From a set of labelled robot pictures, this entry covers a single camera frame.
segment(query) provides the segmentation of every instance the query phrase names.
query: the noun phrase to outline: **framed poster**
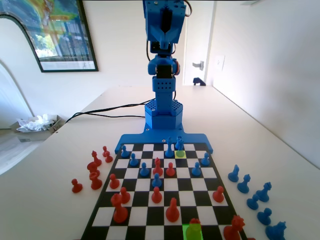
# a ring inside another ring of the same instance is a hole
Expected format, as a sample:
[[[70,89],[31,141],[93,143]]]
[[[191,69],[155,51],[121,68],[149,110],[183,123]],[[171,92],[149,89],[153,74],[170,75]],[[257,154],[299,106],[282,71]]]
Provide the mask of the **framed poster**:
[[[0,0],[0,18],[21,28],[41,72],[98,71],[81,0]]]

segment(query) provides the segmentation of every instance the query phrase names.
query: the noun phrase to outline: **chess board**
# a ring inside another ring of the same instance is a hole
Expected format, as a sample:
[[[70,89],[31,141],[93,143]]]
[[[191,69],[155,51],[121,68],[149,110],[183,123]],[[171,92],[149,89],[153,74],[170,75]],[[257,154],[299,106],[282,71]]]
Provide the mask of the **chess board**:
[[[115,174],[120,185],[116,189],[111,189],[108,176],[81,240],[183,240],[192,218],[200,220],[204,240],[224,239],[224,227],[231,225],[236,211],[226,189],[223,193],[223,202],[215,202],[212,197],[218,186],[225,186],[211,154],[209,154],[210,165],[201,165],[204,153],[209,153],[205,143],[184,144],[184,156],[177,157],[177,149],[174,149],[175,154],[171,158],[165,156],[168,148],[166,143],[125,144],[125,146],[127,151],[135,153],[139,164],[137,167],[131,167],[130,156],[123,158],[121,152],[117,154],[109,176]],[[162,181],[160,203],[151,200],[154,178],[152,170],[155,168],[157,157],[163,168],[160,177]],[[171,177],[166,174],[170,162],[176,170],[175,175]],[[191,173],[196,162],[200,163],[202,171],[197,177]],[[146,167],[150,170],[147,177],[141,177],[139,174],[142,163],[146,163]],[[119,224],[113,220],[115,208],[111,204],[111,197],[119,193],[121,187],[126,187],[130,193],[130,201],[122,205],[128,210],[128,218]],[[180,212],[176,222],[169,222],[166,218],[166,210],[172,198],[176,198]],[[240,232],[240,236],[242,240],[247,240],[244,231]]]

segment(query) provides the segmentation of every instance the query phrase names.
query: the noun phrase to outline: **white wall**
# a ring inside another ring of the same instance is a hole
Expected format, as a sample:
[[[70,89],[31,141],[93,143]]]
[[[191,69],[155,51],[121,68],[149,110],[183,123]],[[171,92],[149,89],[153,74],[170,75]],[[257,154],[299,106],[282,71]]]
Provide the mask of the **white wall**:
[[[0,61],[13,75],[35,115],[58,114],[67,119],[112,86],[150,86],[152,91],[142,1],[84,1],[83,4],[99,72],[41,73],[19,27],[8,19],[0,19]],[[183,27],[173,55],[181,64],[181,73],[184,31]],[[181,85],[182,74],[176,78]]]
[[[217,3],[209,80],[320,167],[320,1],[240,4]],[[225,55],[222,72],[216,55]]]

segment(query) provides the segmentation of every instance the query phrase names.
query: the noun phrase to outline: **blue pawn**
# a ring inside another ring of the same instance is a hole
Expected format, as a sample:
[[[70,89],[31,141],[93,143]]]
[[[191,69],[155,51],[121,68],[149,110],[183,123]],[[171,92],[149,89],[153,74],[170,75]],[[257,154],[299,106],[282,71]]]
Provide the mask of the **blue pawn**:
[[[146,177],[149,175],[149,169],[147,168],[147,164],[145,162],[142,163],[140,175],[141,175],[141,177]]]
[[[238,183],[236,186],[243,194],[247,194],[249,192],[248,182],[250,182],[250,179],[251,178],[249,174],[244,175],[243,182]]]
[[[259,196],[257,194],[254,194],[252,198],[249,198],[246,201],[246,204],[248,205],[249,208],[251,208],[252,210],[257,210],[259,205],[258,205],[258,200],[259,200]]]
[[[121,153],[121,157],[123,157],[123,158],[127,158],[130,155],[130,152],[128,152],[126,149],[127,149],[126,146],[123,145],[122,146],[122,153]]]
[[[209,166],[210,160],[209,160],[209,154],[207,152],[204,154],[204,158],[201,159],[201,164],[204,166]]]
[[[153,179],[153,181],[152,181],[152,187],[158,187],[158,188],[160,188],[161,187],[161,185],[162,185],[162,181],[160,180],[160,178],[159,178],[159,173],[156,173],[155,175],[154,175],[154,179]]]
[[[238,182],[238,180],[239,180],[238,173],[239,173],[239,167],[236,164],[236,165],[234,165],[233,171],[228,174],[228,179],[234,183]]]
[[[201,175],[201,169],[200,164],[198,162],[195,163],[194,168],[192,168],[191,173],[193,176],[200,176]]]
[[[172,151],[171,149],[171,144],[172,144],[171,137],[168,137],[168,139],[166,140],[166,143],[168,144],[168,149],[167,151],[165,151],[165,156],[167,158],[171,158],[175,154],[174,151]]]
[[[280,221],[275,226],[267,226],[265,234],[270,240],[285,240],[286,222]]]
[[[256,191],[255,194],[257,194],[259,196],[259,200],[261,202],[268,202],[269,201],[269,196],[268,196],[268,191],[271,189],[271,182],[266,182],[263,185],[263,189],[262,190],[258,190]]]
[[[136,159],[136,155],[131,153],[131,160],[129,161],[131,167],[135,167],[139,164],[139,161]]]
[[[270,208],[265,208],[264,211],[260,211],[257,214],[257,218],[260,221],[260,223],[264,225],[269,225],[271,223],[270,215],[272,214],[272,211]]]

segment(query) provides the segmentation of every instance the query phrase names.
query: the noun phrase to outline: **white table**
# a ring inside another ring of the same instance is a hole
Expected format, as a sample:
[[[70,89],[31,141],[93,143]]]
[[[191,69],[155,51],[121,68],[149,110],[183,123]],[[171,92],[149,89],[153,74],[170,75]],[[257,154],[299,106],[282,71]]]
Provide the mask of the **white table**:
[[[154,97],[151,87],[107,90],[84,111],[140,103]],[[236,212],[244,218],[247,237],[267,240],[265,226],[246,205],[248,197],[271,182],[270,200],[259,211],[272,210],[271,225],[286,221],[287,240],[317,240],[320,229],[320,171],[300,157],[262,125],[212,87],[177,89],[183,103],[183,127],[187,133],[205,133],[213,147],[213,160]],[[110,115],[144,115],[144,107],[129,107]],[[80,239],[100,190],[90,188],[87,164],[91,152],[102,147],[115,157],[122,134],[141,133],[144,118],[80,116],[55,133],[23,161],[0,175],[1,240]],[[237,190],[227,178],[238,164],[239,179],[250,174],[249,194]],[[110,164],[99,167],[104,182]],[[83,190],[73,194],[71,180]]]

